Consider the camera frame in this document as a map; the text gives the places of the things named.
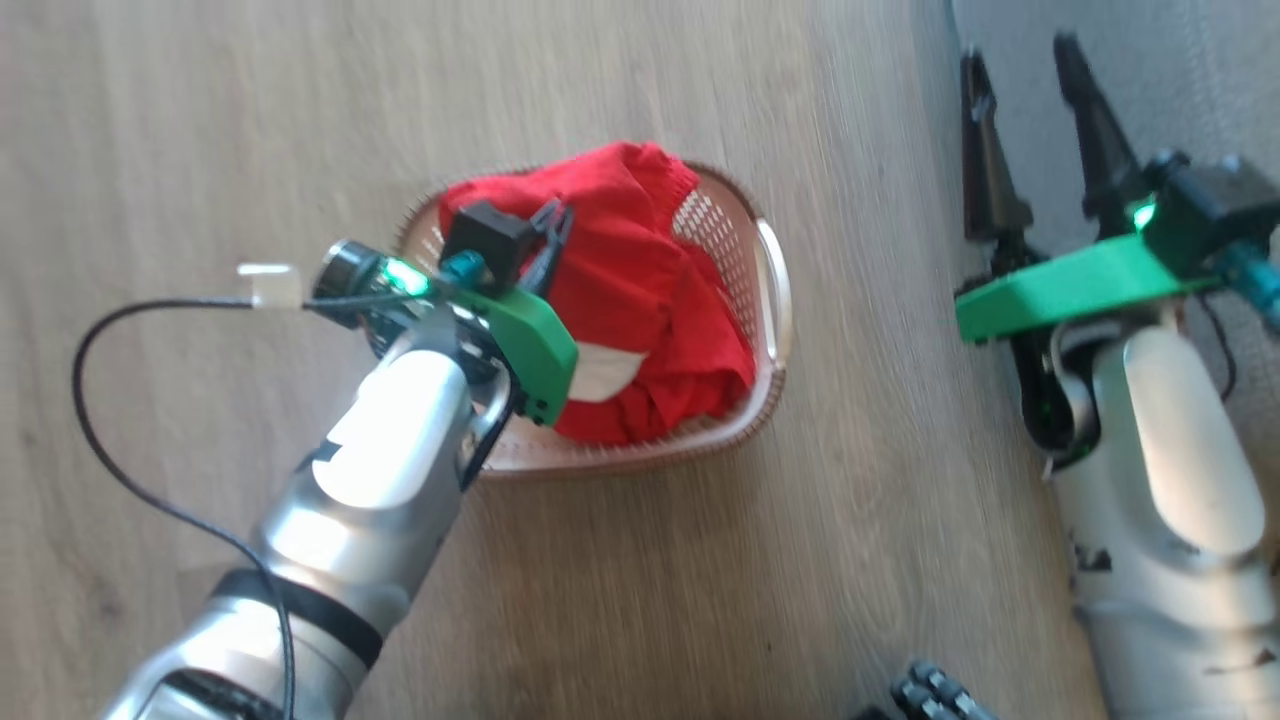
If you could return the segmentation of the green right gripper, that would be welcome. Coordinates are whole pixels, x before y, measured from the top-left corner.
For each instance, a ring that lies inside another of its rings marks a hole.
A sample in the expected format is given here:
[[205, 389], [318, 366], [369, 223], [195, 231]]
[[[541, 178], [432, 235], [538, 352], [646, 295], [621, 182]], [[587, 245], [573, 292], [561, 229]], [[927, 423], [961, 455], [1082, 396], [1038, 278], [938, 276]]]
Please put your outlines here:
[[969, 47], [960, 63], [964, 236], [992, 254], [991, 273], [956, 291], [954, 311], [963, 342], [1007, 347], [1021, 423], [1048, 466], [1061, 469], [1101, 441], [1096, 359], [1133, 332], [1162, 324], [1175, 299], [1222, 282], [1175, 275], [1132, 234], [1130, 206], [1149, 199], [1149, 184], [1074, 33], [1053, 36], [1053, 59], [1076, 127], [1082, 211], [1097, 224], [1098, 241], [1123, 237], [1052, 259], [1029, 249], [1025, 231], [1034, 217], [1012, 182], [986, 60]]

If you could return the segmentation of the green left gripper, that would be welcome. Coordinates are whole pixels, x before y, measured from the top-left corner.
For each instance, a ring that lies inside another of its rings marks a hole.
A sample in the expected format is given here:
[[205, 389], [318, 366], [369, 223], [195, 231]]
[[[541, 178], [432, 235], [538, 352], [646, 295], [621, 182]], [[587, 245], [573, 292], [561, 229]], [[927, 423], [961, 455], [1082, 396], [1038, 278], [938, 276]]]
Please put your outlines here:
[[445, 284], [442, 299], [454, 314], [454, 347], [485, 427], [526, 416], [550, 427], [561, 416], [579, 360], [563, 322], [544, 300], [554, 284], [570, 238], [573, 209], [549, 200], [530, 219], [541, 249], [512, 287], [495, 297]]

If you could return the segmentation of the red clothing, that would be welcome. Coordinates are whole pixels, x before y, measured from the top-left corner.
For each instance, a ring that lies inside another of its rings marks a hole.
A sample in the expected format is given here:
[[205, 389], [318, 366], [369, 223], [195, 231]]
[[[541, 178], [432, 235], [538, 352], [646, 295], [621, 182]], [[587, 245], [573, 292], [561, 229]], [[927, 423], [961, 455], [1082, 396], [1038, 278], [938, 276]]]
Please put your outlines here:
[[554, 428], [588, 445], [659, 439], [723, 418], [749, 393], [753, 350], [716, 263], [675, 236], [698, 174], [655, 143], [614, 142], [526, 174], [451, 186], [439, 220], [477, 201], [529, 218], [558, 199], [573, 211], [549, 305], [579, 347]]

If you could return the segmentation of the cream plastic laundry basket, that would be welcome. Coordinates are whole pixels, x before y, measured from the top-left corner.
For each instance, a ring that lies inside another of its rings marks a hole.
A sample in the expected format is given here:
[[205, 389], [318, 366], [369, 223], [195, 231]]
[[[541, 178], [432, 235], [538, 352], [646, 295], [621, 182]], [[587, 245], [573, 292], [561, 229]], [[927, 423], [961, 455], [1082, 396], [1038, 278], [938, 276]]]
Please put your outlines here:
[[730, 174], [687, 159], [698, 186], [668, 217], [673, 240], [716, 265], [723, 305], [748, 343], [755, 373], [718, 415], [690, 416], [671, 433], [631, 445], [579, 443], [557, 427], [517, 416], [497, 441], [485, 480], [554, 480], [657, 471], [731, 450], [759, 433], [786, 384], [794, 345], [794, 292], [780, 240], [755, 199]]

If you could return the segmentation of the grey fabric sofa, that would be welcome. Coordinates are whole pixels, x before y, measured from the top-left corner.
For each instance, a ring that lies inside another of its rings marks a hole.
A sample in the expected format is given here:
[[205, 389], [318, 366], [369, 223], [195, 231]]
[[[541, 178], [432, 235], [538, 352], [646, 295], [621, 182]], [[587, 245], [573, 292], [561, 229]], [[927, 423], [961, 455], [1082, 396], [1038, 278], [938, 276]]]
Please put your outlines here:
[[[1060, 255], [1097, 234], [1053, 37], [1074, 35], [1140, 160], [1179, 149], [1238, 155], [1280, 184], [1280, 0], [951, 0], [963, 49], [986, 59], [996, 124], [1030, 245]], [[1236, 295], [1189, 302], [1187, 324], [1217, 382], [1267, 505], [1263, 547], [1280, 573], [1280, 334]]]

